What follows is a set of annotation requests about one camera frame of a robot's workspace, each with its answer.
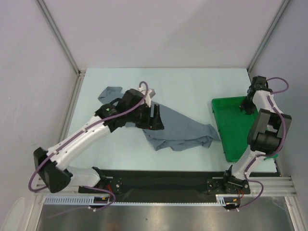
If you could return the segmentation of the grey-blue t shirt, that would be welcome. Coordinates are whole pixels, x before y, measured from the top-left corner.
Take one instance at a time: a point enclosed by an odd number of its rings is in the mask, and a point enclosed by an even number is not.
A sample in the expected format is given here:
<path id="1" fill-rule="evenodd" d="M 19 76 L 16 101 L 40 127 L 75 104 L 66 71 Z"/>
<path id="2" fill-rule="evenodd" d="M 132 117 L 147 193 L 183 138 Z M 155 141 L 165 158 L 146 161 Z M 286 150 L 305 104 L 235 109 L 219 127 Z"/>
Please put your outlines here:
<path id="1" fill-rule="evenodd" d="M 168 147 L 177 152 L 197 146 L 208 148 L 212 141 L 220 141 L 211 124 L 199 123 L 162 104 L 160 116 L 164 130 L 143 130 L 146 139 L 156 151 Z"/>

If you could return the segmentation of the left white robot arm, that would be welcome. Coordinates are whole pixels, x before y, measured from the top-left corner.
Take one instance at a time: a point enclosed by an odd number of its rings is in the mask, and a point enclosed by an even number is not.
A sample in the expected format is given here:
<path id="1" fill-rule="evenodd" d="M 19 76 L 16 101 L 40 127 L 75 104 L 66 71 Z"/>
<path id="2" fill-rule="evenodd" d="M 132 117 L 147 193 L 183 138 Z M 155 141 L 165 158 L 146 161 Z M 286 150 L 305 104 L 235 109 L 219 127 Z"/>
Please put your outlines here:
<path id="1" fill-rule="evenodd" d="M 100 193 L 109 188 L 109 180 L 97 167 L 76 168 L 71 162 L 97 140 L 132 123 L 137 128 L 163 130 L 160 106 L 151 104 L 153 89 L 140 87 L 127 90 L 120 98 L 104 103 L 78 131 L 47 150 L 39 147 L 34 153 L 35 174 L 51 193 L 67 186 L 78 186 L 80 193 Z"/>

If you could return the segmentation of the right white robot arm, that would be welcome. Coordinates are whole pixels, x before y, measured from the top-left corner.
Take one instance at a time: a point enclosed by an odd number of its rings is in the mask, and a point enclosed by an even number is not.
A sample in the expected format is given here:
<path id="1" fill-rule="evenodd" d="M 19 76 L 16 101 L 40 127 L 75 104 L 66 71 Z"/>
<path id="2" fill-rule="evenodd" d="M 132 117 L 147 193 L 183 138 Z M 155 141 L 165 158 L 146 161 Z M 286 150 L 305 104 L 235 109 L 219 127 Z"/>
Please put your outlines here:
<path id="1" fill-rule="evenodd" d="M 249 187 L 252 170 L 264 159 L 273 157 L 282 149 L 292 118 L 277 106 L 274 95 L 289 89 L 273 91 L 269 88 L 270 79 L 262 76 L 253 77 L 247 96 L 240 104 L 240 110 L 258 114 L 247 135 L 248 147 L 241 158 L 224 172 L 222 188 L 227 193 L 236 193 Z"/>

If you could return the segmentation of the green plastic tray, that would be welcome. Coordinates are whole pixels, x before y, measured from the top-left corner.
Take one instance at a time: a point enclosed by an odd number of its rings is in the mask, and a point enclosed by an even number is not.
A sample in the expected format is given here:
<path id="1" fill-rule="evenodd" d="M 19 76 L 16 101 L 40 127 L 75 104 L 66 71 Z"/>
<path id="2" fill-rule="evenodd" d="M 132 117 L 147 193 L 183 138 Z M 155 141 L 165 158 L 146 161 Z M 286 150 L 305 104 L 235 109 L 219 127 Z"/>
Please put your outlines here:
<path id="1" fill-rule="evenodd" d="M 211 101 L 212 112 L 217 124 L 227 162 L 237 162 L 246 151 L 248 133 L 258 112 L 247 115 L 240 110 L 244 96 L 216 98 Z"/>

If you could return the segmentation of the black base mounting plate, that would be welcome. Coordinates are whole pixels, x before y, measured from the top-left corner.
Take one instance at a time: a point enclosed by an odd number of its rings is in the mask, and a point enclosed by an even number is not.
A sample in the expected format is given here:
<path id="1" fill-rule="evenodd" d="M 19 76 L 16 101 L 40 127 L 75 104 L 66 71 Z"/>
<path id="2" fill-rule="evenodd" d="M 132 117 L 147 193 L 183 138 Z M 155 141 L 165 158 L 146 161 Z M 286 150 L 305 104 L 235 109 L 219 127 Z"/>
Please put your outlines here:
<path id="1" fill-rule="evenodd" d="M 131 190 L 198 192 L 208 194 L 249 194 L 247 180 L 239 180 L 225 172 L 206 171 L 133 171 L 94 169 L 101 180 L 92 189 L 80 186 L 79 193 L 95 193 L 110 189 L 114 194 Z"/>

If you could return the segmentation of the aluminium frame rail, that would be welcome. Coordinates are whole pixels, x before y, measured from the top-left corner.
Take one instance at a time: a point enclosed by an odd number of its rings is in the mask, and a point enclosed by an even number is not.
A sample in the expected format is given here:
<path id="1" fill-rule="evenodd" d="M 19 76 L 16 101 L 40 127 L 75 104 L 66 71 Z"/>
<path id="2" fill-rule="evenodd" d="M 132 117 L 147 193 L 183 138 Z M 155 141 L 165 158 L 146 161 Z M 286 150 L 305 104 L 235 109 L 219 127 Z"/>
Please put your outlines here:
<path id="1" fill-rule="evenodd" d="M 261 196 L 297 196 L 291 177 L 252 177 L 251 180 L 259 181 L 263 184 L 263 193 Z M 256 197 L 261 192 L 261 185 L 257 182 L 249 182 L 250 193 L 244 192 L 245 196 Z M 67 186 L 57 194 L 75 194 L 78 193 L 77 186 Z M 40 190 L 36 193 L 49 194 L 48 189 Z"/>

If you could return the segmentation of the right aluminium corner post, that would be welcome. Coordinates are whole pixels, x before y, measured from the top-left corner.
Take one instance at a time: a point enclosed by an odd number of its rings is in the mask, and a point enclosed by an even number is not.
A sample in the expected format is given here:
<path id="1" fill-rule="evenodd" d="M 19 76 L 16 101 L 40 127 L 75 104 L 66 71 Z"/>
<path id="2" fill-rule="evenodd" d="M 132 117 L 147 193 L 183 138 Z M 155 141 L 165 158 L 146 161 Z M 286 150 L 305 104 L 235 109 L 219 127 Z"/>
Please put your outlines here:
<path id="1" fill-rule="evenodd" d="M 280 23 L 280 20 L 282 19 L 284 13 L 286 12 L 287 8 L 289 7 L 292 0 L 283 0 L 277 10 L 277 12 L 274 15 L 274 18 L 272 19 L 265 35 L 263 36 L 260 44 L 257 47 L 257 50 L 255 51 L 251 61 L 249 62 L 246 70 L 248 75 L 250 75 L 251 71 L 253 70 L 255 64 L 257 63 L 259 57 L 261 56 L 262 52 L 264 51 L 265 47 L 267 46 L 268 42 L 270 41 L 276 27 Z"/>

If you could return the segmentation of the aluminium corner post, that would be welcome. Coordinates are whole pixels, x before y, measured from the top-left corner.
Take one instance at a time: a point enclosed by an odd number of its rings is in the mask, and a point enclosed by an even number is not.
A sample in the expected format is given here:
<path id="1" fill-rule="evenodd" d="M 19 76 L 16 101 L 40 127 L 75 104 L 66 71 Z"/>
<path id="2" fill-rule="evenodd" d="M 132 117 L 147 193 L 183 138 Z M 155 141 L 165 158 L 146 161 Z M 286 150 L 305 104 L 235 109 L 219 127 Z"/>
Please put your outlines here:
<path id="1" fill-rule="evenodd" d="M 257 63 L 259 57 L 261 56 L 262 52 L 264 51 L 265 47 L 267 46 L 268 42 L 270 41 L 276 27 L 280 23 L 280 20 L 282 19 L 284 13 L 286 12 L 287 8 L 289 7 L 292 0 L 283 0 L 277 10 L 277 12 L 274 15 L 274 18 L 272 19 L 265 35 L 263 36 L 260 44 L 257 47 L 257 50 L 255 51 L 251 61 L 249 62 L 246 70 L 248 75 L 250 75 L 251 71 L 253 70 L 255 64 Z"/>
<path id="2" fill-rule="evenodd" d="M 62 36 L 62 33 L 54 19 L 54 17 L 52 16 L 46 2 L 44 0 L 35 0 L 35 3 L 37 4 L 39 10 L 41 11 L 41 14 L 43 16 L 43 18 L 45 19 L 47 25 L 49 26 L 52 34 L 54 35 L 57 43 L 59 44 L 62 52 L 64 53 L 64 56 L 66 57 L 66 59 L 68 60 L 71 68 L 74 70 L 74 72 L 79 75 L 80 74 L 80 69 L 77 66 L 77 63 L 65 41 L 65 39 Z"/>

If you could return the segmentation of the left aluminium corner post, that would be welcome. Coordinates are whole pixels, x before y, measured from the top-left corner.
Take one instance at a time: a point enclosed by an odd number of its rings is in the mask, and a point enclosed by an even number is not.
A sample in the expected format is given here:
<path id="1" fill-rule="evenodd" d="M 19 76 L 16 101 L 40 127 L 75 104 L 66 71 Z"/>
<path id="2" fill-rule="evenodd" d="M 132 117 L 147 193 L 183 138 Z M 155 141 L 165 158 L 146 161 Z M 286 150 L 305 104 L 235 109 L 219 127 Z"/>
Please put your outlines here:
<path id="1" fill-rule="evenodd" d="M 65 39 L 62 36 L 62 33 L 54 19 L 54 17 L 52 16 L 46 2 L 44 0 L 35 0 L 35 3 L 37 4 L 39 10 L 41 11 L 41 14 L 43 16 L 43 18 L 45 19 L 47 25 L 49 26 L 52 34 L 54 35 L 57 43 L 59 44 L 62 52 L 64 53 L 64 56 L 66 57 L 66 59 L 68 60 L 71 68 L 74 70 L 74 72 L 79 75 L 80 74 L 80 69 L 77 66 L 77 63 L 65 41 Z"/>

